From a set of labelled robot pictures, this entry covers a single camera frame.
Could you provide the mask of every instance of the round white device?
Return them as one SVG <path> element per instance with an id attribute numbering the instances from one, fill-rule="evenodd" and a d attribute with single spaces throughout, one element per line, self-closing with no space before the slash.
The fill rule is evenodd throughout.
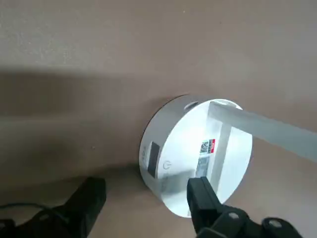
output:
<path id="1" fill-rule="evenodd" d="M 180 96 L 154 115 L 141 140 L 139 163 L 145 184 L 181 217 L 191 217 L 188 178 L 207 176 L 224 203 L 241 182 L 251 157 L 252 135 L 213 119 L 212 103 L 241 109 L 229 100 Z"/>

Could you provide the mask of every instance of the barcode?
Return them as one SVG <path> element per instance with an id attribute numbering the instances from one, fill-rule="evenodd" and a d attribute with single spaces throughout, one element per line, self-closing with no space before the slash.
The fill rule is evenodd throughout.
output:
<path id="1" fill-rule="evenodd" d="M 211 152 L 212 140 L 204 140 L 200 148 L 200 153 L 210 153 Z"/>
<path id="2" fill-rule="evenodd" d="M 196 168 L 196 177 L 200 178 L 207 175 L 208 165 L 209 165 L 209 155 L 202 155 L 199 157 L 197 168 Z"/>

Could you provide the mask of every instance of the black cable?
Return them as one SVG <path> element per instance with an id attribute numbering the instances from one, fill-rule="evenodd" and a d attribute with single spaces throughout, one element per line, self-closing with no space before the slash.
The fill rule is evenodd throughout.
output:
<path id="1" fill-rule="evenodd" d="M 53 215 L 59 217 L 64 222 L 68 223 L 68 219 L 66 217 L 64 217 L 61 213 L 59 213 L 58 211 L 54 210 L 53 208 L 47 207 L 45 205 L 32 203 L 32 202 L 16 202 L 16 203 L 8 203 L 5 205 L 0 205 L 0 209 L 6 209 L 6 208 L 12 208 L 12 207 L 36 207 L 36 208 L 40 208 L 42 210 L 51 212 Z"/>

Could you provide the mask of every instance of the white plastic rod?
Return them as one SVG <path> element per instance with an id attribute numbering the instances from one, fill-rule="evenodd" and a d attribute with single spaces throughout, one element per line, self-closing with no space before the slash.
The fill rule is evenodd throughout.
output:
<path id="1" fill-rule="evenodd" d="M 317 133 L 255 113 L 210 103 L 213 118 L 317 163 Z"/>
<path id="2" fill-rule="evenodd" d="M 222 167 L 226 157 L 230 132 L 231 132 L 231 126 L 223 123 L 221 127 L 221 131 L 220 131 L 218 148 L 214 156 L 214 162 L 213 162 L 211 179 L 210 179 L 210 184 L 216 194 L 218 192 Z"/>

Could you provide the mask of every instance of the red label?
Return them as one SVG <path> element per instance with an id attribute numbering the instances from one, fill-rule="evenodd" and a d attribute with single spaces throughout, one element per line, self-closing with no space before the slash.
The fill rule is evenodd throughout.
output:
<path id="1" fill-rule="evenodd" d="M 211 140 L 211 153 L 213 153 L 213 151 L 214 151 L 214 144 L 215 144 L 215 142 L 216 142 L 216 139 L 212 139 Z"/>

